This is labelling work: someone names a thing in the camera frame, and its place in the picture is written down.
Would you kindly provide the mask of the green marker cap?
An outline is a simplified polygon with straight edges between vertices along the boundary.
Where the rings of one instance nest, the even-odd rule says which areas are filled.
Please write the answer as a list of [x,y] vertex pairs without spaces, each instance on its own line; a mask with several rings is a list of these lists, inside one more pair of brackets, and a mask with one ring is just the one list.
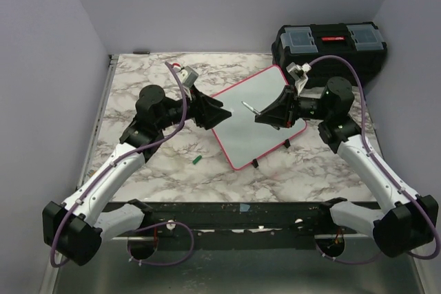
[[195,164],[197,164],[200,160],[201,160],[201,158],[202,158],[202,156],[197,156],[193,161],[192,161],[192,163],[195,165]]

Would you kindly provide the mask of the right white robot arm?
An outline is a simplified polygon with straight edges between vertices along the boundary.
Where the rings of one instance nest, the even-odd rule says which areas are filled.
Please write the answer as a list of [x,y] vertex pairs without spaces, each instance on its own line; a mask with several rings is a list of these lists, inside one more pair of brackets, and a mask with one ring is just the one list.
[[326,202],[324,212],[316,218],[321,231],[350,228],[372,238],[390,258],[439,242],[435,232],[438,203],[406,185],[371,148],[349,115],[353,101],[351,83],[339,76],[328,80],[320,98],[299,96],[293,85],[286,85],[272,104],[256,112],[254,120],[277,128],[290,128],[300,118],[319,120],[322,141],[359,175],[375,197],[378,209],[344,198]]

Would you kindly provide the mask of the white marker pen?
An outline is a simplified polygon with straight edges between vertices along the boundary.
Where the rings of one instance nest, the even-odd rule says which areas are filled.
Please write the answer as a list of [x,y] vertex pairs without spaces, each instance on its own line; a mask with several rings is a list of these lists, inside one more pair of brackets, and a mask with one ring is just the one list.
[[241,101],[241,103],[249,110],[251,111],[253,114],[255,115],[259,115],[260,112],[258,110],[256,110],[254,107],[252,107],[251,105],[249,105],[248,103],[246,103],[245,101]]

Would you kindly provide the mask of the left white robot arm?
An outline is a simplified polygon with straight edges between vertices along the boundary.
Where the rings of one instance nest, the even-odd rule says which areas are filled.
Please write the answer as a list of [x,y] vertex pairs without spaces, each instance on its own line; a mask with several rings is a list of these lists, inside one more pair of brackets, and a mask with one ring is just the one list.
[[55,254],[79,266],[88,263],[102,243],[133,231],[146,235],[152,230],[152,210],[134,199],[106,212],[104,208],[126,180],[156,153],[171,136],[163,131],[172,125],[179,132],[187,120],[212,129],[231,117],[216,100],[191,87],[189,95],[173,100],[158,85],[139,93],[136,113],[110,157],[96,173],[62,203],[49,202],[42,212],[43,239],[50,246],[50,263],[58,268]]

